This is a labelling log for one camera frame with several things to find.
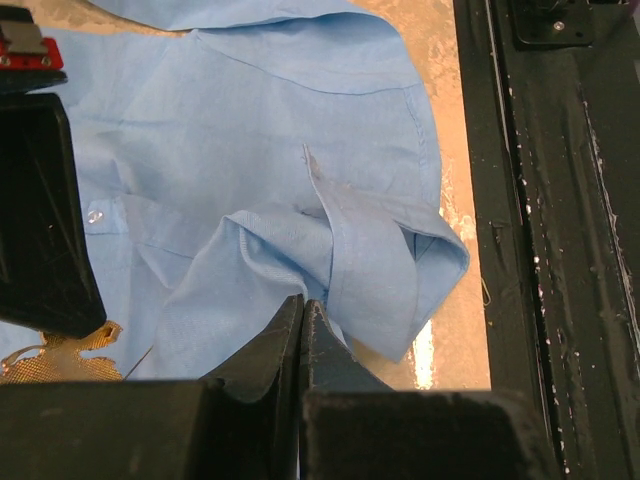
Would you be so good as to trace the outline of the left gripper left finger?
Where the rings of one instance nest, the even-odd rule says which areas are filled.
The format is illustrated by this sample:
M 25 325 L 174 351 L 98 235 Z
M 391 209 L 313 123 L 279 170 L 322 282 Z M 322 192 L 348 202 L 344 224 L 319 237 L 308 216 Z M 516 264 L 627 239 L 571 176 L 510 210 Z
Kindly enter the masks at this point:
M 292 479 L 301 296 L 191 381 L 63 382 L 1 390 L 5 479 Z

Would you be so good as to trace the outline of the blue button shirt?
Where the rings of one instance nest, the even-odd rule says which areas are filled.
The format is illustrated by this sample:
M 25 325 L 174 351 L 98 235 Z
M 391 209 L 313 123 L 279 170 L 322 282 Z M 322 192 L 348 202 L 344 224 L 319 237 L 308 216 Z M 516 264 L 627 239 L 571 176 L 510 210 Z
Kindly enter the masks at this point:
M 400 360 L 464 275 L 399 33 L 345 1 L 106 1 L 152 35 L 57 30 L 82 218 L 134 379 L 196 378 L 284 299 Z

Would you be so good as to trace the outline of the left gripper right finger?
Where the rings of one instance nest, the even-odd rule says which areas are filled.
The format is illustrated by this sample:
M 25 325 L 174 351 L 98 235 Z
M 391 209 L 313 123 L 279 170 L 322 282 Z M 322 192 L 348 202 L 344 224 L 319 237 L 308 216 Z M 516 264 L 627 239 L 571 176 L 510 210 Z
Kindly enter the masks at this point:
M 394 390 L 305 308 L 300 468 L 304 479 L 552 479 L 539 418 L 492 391 Z

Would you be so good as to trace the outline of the red leaf brooch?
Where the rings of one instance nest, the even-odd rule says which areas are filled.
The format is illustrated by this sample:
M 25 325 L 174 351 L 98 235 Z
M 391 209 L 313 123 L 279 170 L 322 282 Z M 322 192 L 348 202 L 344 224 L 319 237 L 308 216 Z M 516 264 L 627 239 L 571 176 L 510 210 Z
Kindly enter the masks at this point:
M 82 356 L 114 344 L 121 332 L 122 327 L 113 321 L 80 339 L 42 332 L 40 344 L 23 347 L 2 359 L 1 384 L 121 381 L 123 376 L 114 360 Z

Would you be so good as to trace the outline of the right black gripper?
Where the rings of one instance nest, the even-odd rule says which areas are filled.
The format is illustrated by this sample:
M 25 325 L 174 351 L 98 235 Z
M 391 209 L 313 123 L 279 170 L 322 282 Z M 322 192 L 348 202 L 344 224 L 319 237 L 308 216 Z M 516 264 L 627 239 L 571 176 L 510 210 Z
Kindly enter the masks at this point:
M 29 9 L 1 8 L 1 94 L 45 89 L 68 81 L 56 41 L 44 37 Z

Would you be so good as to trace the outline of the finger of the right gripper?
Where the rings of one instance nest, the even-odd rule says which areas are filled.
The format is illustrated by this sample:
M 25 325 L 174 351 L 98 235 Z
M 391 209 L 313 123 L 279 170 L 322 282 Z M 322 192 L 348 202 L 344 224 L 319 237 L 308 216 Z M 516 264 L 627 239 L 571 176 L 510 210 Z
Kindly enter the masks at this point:
M 106 321 L 55 94 L 1 99 L 1 318 L 72 338 Z

